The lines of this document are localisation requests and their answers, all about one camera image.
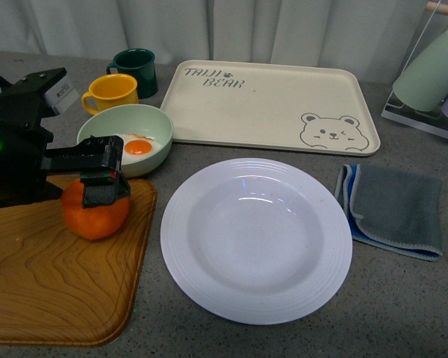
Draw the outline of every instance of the white plate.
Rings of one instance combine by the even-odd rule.
[[[278,324],[318,310],[352,259],[340,205],[283,163],[236,159],[187,179],[161,223],[167,268],[197,304],[232,321]]]

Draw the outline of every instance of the curtain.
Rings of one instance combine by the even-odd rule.
[[[0,0],[0,50],[157,63],[228,60],[345,69],[390,83],[427,23],[427,0]],[[434,15],[429,42],[448,26]]]

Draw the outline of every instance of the wooden tray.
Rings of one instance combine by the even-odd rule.
[[[66,228],[59,200],[0,209],[0,345],[98,346],[121,334],[156,204],[149,182],[130,184],[125,225],[97,242]]]

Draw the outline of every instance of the dish towel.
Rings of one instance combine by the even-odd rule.
[[[354,240],[435,261],[443,255],[438,202],[441,180],[370,165],[345,165],[335,198]]]

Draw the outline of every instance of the egg yolk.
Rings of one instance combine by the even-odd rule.
[[[129,154],[146,154],[152,150],[152,145],[145,140],[132,140],[125,145],[125,151]]]

